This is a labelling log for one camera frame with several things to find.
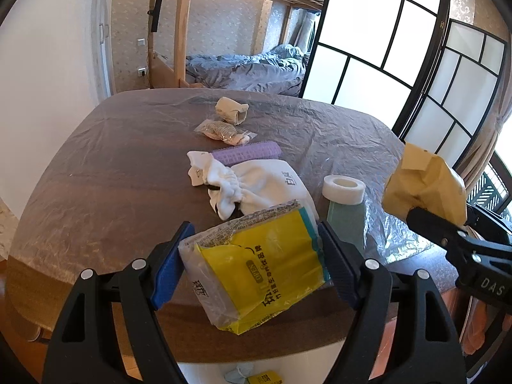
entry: shoji screen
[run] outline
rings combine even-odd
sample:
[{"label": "shoji screen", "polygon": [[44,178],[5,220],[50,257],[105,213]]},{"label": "shoji screen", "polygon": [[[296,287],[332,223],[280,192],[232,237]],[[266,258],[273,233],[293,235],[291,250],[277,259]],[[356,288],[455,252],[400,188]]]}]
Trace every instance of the shoji screen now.
[{"label": "shoji screen", "polygon": [[327,0],[301,96],[393,127],[434,40],[441,0]]},{"label": "shoji screen", "polygon": [[491,107],[504,59],[504,41],[450,20],[436,75],[405,141],[458,164]]}]

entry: silver screw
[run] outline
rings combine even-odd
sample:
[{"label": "silver screw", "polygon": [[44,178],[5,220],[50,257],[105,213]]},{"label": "silver screw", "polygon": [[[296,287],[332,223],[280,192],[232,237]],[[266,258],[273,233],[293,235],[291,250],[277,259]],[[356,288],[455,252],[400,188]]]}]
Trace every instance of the silver screw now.
[{"label": "silver screw", "polygon": [[93,274],[94,272],[90,268],[86,268],[81,272],[80,277],[82,277],[84,280],[87,280],[88,278],[91,278]]},{"label": "silver screw", "polygon": [[379,268],[379,262],[377,260],[366,260],[364,265],[370,270],[377,270]]},{"label": "silver screw", "polygon": [[427,280],[430,277],[430,274],[428,273],[428,271],[423,270],[422,268],[420,268],[418,270],[417,274],[418,274],[418,277],[422,278],[423,280]]},{"label": "silver screw", "polygon": [[138,259],[132,263],[132,268],[134,270],[140,270],[144,267],[146,267],[146,260],[144,260],[144,259]]}]

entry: white tape roll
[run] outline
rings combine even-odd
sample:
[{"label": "white tape roll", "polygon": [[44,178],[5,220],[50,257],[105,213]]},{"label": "white tape roll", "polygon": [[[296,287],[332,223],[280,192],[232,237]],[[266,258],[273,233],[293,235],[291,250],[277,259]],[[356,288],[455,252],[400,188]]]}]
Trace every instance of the white tape roll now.
[{"label": "white tape roll", "polygon": [[363,201],[366,185],[358,179],[331,174],[324,177],[322,195],[343,205],[358,205]]}]

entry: white drawstring pouch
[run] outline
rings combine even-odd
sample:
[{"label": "white drawstring pouch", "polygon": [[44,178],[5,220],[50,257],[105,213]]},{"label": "white drawstring pouch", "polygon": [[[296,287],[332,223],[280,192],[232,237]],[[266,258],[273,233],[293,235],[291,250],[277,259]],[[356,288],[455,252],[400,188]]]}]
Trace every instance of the white drawstring pouch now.
[{"label": "white drawstring pouch", "polygon": [[226,167],[209,153],[188,152],[193,186],[217,186],[209,189],[210,205],[220,219],[227,220],[240,203],[244,215],[270,208],[290,200],[298,200],[313,222],[318,220],[316,208],[302,180],[284,160],[248,160]]}]

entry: gray blanket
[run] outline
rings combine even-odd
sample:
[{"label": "gray blanket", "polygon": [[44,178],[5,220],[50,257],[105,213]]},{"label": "gray blanket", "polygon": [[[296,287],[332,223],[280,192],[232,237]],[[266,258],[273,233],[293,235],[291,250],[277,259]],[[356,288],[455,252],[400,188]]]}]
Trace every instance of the gray blanket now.
[{"label": "gray blanket", "polygon": [[240,89],[298,96],[306,72],[304,54],[290,44],[255,56],[187,56],[189,83],[208,88]]}]

